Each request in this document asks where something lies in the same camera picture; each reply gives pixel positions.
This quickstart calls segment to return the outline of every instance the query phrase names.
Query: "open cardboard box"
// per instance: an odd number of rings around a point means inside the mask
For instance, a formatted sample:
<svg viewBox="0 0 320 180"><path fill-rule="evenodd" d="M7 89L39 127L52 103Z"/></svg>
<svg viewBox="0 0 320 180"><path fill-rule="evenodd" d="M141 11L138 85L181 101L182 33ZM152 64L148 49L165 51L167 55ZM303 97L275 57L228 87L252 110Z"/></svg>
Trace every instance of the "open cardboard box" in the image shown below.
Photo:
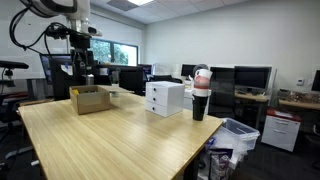
<svg viewBox="0 0 320 180"><path fill-rule="evenodd" d="M111 108L110 92L129 93L130 91L112 86L71 86L70 99L74 110L79 114L103 111Z"/></svg>

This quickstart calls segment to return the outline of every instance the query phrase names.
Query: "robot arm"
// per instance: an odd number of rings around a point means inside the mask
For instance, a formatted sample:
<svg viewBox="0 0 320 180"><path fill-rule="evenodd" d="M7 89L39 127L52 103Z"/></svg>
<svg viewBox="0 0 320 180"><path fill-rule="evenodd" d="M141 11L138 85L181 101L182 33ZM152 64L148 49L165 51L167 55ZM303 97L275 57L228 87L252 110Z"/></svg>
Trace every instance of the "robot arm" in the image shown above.
<svg viewBox="0 0 320 180"><path fill-rule="evenodd" d="M30 10L43 18L60 14L67 17L71 29L80 33L101 36L101 31L89 26L90 0L20 0Z"/></svg>
<svg viewBox="0 0 320 180"><path fill-rule="evenodd" d="M44 35L45 45L50 55L46 37L65 39L68 35L70 45L74 48L70 52L73 62L73 76L80 77L90 74L94 66L93 52L89 50L90 39L91 36L102 35L101 31L89 26L90 0L20 0L20 2L26 6L26 9L14 16L10 23L9 29L12 42L24 50L31 49L35 51L31 47ZM69 20L71 28L61 23L51 23L36 42L28 46L22 45L15 39L14 31L20 19L28 10L43 18L64 15Z"/></svg>

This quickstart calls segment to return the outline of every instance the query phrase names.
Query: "wooden table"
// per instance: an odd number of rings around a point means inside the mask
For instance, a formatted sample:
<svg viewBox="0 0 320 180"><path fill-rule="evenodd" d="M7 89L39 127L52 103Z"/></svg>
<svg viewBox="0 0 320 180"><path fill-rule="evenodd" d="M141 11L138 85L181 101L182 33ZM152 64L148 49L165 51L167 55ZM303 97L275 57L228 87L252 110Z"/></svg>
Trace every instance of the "wooden table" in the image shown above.
<svg viewBox="0 0 320 180"><path fill-rule="evenodd" d="M279 100L279 104L305 108L305 109L320 110L320 104L315 104L315 103L303 103L303 102L291 102L286 100Z"/></svg>
<svg viewBox="0 0 320 180"><path fill-rule="evenodd" d="M263 109L263 104L268 102L267 96L252 95L250 93L240 94L240 93L237 93L237 92L234 93L234 96L236 98L253 100L253 101L256 101L256 102L259 103L258 113L257 113L257 117L256 117L256 124L255 124L255 129L258 129L259 128L260 119L261 119L261 113L262 113L262 109Z"/></svg>
<svg viewBox="0 0 320 180"><path fill-rule="evenodd" d="M48 179L173 179L222 124L210 116L194 121L189 110L164 118L132 94L111 103L81 116L70 100L19 108Z"/></svg>
<svg viewBox="0 0 320 180"><path fill-rule="evenodd" d="M252 94L250 94L250 93L240 94L240 93L235 92L235 93L234 93L234 96L235 96L236 98L254 100L254 101L258 101L258 102L267 102L267 101L268 101L267 96L252 95Z"/></svg>

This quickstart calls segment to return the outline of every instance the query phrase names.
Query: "ceiling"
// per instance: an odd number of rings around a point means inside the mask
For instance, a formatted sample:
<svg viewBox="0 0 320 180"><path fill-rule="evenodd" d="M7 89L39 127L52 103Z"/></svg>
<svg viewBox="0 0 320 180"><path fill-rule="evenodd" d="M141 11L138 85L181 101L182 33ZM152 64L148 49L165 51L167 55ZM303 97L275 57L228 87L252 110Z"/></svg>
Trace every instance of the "ceiling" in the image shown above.
<svg viewBox="0 0 320 180"><path fill-rule="evenodd" d="M90 1L92 4L103 9L134 19L143 24L150 24L210 9L229 6L248 0L155 0L151 3L128 11L123 11L107 4L111 0Z"/></svg>

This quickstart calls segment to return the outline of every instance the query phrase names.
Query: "ceiling light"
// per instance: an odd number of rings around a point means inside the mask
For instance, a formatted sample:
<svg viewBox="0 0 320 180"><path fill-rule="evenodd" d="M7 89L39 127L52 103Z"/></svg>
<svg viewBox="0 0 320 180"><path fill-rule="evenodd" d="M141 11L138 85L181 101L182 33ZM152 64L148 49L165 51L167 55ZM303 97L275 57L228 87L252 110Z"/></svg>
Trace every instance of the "ceiling light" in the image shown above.
<svg viewBox="0 0 320 180"><path fill-rule="evenodd" d="M133 4L136 4L138 6L141 6L141 5L144 5L144 4L147 4L147 3L150 3L154 0L128 0L130 2L132 2Z"/></svg>

